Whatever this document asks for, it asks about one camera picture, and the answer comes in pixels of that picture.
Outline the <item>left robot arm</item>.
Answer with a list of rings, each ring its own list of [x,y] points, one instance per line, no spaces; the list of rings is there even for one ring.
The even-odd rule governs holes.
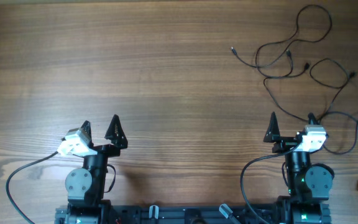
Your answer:
[[[106,131],[108,144],[96,146],[92,142],[91,123],[85,121],[81,127],[69,130],[62,139],[57,152],[63,156],[74,155],[83,159],[83,166],[72,170],[65,179],[68,192],[67,208],[56,209],[55,223],[59,224],[103,224],[119,223],[109,200],[103,199],[115,181],[105,189],[110,157],[118,157],[127,148],[128,141],[118,115],[114,115]]]

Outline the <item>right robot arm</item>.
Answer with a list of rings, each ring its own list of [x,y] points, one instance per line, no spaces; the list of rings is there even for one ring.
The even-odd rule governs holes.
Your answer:
[[[285,156],[289,196],[279,196],[275,202],[274,223],[329,224],[332,222],[329,191],[333,186],[334,171],[325,164],[312,164],[310,155],[322,149],[328,134],[318,124],[314,114],[308,115],[308,124],[294,137],[280,134],[275,113],[271,114],[264,142],[272,143],[272,152]]]

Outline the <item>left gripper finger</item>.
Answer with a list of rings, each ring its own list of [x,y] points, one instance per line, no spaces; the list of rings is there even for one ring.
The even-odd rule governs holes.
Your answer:
[[[91,137],[91,123],[88,120],[86,120],[86,121],[84,121],[84,123],[81,125],[80,128],[84,132],[87,145],[92,146],[93,142],[92,142],[92,137]]]
[[[104,138],[109,140],[111,144],[118,149],[126,149],[128,147],[128,140],[117,114],[112,117]]]

